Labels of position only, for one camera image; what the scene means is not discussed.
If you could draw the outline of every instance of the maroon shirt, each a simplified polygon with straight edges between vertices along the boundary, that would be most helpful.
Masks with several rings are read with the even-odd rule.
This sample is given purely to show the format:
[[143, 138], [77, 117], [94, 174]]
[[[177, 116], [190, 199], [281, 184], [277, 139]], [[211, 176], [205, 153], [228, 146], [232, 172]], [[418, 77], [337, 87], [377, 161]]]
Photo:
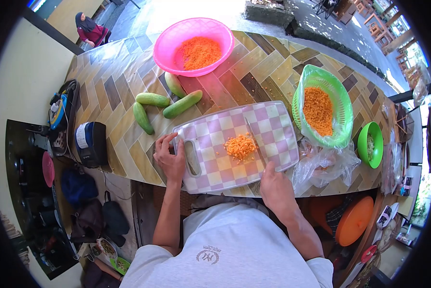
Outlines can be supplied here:
[[78, 34], [80, 35], [80, 39], [84, 42], [86, 40], [92, 41], [97, 47], [102, 43], [103, 38], [108, 33], [108, 28], [97, 25], [91, 32], [84, 32], [82, 28], [78, 27]]

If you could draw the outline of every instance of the knife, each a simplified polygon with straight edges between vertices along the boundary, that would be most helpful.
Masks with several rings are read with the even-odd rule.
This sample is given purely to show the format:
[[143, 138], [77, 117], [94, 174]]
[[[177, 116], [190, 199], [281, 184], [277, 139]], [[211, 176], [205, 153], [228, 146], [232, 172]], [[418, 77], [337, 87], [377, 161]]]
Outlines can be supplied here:
[[251, 134], [252, 140], [254, 141], [254, 145], [256, 145], [257, 153], [259, 153], [260, 160], [262, 161], [262, 165], [264, 166], [264, 169], [265, 169], [265, 167], [267, 167], [267, 164], [265, 163], [264, 157], [263, 157], [262, 153], [260, 152], [260, 147], [259, 147], [259, 144], [257, 143], [254, 132], [252, 131], [251, 124], [249, 124], [249, 121], [247, 121], [246, 117], [245, 117], [245, 121], [246, 121], [247, 129], [249, 130], [249, 133]]

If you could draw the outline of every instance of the hijab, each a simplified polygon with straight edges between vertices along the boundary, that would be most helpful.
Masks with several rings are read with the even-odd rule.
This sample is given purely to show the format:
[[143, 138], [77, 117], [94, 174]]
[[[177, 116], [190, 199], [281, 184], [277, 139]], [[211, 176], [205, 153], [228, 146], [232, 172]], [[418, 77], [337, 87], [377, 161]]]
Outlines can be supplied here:
[[81, 21], [82, 14], [83, 14], [82, 12], [79, 12], [75, 16], [76, 27], [81, 28], [84, 32], [92, 32], [92, 30], [94, 30], [97, 24], [94, 22], [94, 20], [92, 20], [87, 16], [84, 21]]

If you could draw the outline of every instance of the white t-shirt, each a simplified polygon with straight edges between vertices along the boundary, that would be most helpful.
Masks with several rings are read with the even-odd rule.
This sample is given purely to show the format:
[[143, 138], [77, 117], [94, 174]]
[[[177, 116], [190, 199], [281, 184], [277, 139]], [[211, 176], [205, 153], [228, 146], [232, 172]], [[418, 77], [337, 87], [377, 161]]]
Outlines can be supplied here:
[[332, 287], [332, 274], [331, 261], [305, 262], [261, 211], [223, 203], [184, 220], [176, 257], [160, 246], [140, 247], [120, 287]]

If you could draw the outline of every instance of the pink checkered cutting board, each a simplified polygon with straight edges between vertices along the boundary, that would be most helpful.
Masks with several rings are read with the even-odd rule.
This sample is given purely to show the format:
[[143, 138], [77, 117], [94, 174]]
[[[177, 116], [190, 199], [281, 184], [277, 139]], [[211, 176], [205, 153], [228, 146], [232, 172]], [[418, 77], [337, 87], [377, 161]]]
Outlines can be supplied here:
[[299, 161], [293, 124], [282, 101], [248, 104], [205, 115], [172, 130], [178, 132], [176, 141], [183, 139], [184, 143], [193, 144], [199, 162], [200, 169], [194, 169], [199, 173], [193, 175], [187, 161], [183, 181], [188, 193], [216, 192], [260, 180], [264, 167], [257, 152], [237, 164], [239, 161], [228, 156], [223, 148], [229, 137], [249, 131], [245, 117], [265, 162], [274, 161], [276, 171], [284, 171]]

